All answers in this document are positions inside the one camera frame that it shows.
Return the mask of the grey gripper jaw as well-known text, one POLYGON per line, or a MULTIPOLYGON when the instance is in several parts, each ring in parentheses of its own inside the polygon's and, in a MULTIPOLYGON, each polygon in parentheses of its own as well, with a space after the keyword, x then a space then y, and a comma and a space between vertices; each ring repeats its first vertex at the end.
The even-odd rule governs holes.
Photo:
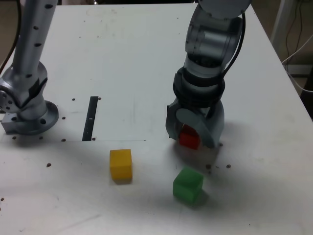
POLYGON ((176 118, 195 130, 204 146, 219 146, 224 129, 224 107, 221 101, 208 108, 179 108, 176 118))
POLYGON ((178 101, 174 101, 172 104, 167 106, 167 116, 166 116, 166 131, 169 138, 178 140, 180 131, 183 127, 183 124, 176 117, 176 112, 181 108, 181 105, 178 101))

